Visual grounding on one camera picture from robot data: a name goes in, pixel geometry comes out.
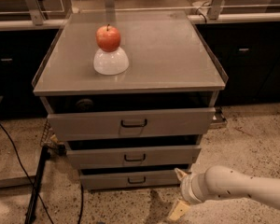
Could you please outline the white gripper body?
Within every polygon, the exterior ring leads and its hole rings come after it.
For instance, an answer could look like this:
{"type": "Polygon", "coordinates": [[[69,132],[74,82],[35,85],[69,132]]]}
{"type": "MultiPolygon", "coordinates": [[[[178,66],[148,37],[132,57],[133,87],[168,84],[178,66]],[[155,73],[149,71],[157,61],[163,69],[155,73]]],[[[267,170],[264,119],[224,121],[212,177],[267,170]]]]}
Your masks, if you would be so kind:
{"type": "Polygon", "coordinates": [[[187,174],[181,179],[181,195],[190,204],[204,203],[208,194],[204,174],[187,174]]]}

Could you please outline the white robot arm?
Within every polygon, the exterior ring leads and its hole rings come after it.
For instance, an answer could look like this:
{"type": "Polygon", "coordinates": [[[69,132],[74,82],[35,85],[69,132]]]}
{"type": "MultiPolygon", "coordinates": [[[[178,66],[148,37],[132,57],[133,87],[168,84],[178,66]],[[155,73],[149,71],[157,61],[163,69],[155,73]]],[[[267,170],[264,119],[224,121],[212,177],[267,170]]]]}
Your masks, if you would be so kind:
{"type": "Polygon", "coordinates": [[[184,216],[192,205],[206,201],[249,198],[280,210],[280,179],[244,175],[225,166],[212,166],[204,173],[186,173],[175,168],[181,198],[168,215],[172,221],[184,216]]]}

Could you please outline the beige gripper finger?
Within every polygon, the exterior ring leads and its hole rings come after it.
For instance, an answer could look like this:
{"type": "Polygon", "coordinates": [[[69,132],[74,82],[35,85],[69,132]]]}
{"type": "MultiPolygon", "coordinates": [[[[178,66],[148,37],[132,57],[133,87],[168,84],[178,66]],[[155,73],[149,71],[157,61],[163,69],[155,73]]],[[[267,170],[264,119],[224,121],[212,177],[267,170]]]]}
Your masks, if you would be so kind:
{"type": "Polygon", "coordinates": [[[188,175],[186,172],[178,168],[175,168],[175,174],[179,181],[182,181],[188,175]]]}
{"type": "Polygon", "coordinates": [[[177,199],[174,204],[173,207],[168,215],[168,219],[171,221],[177,221],[179,220],[182,216],[184,216],[188,210],[190,208],[190,205],[180,199],[177,199]]]}

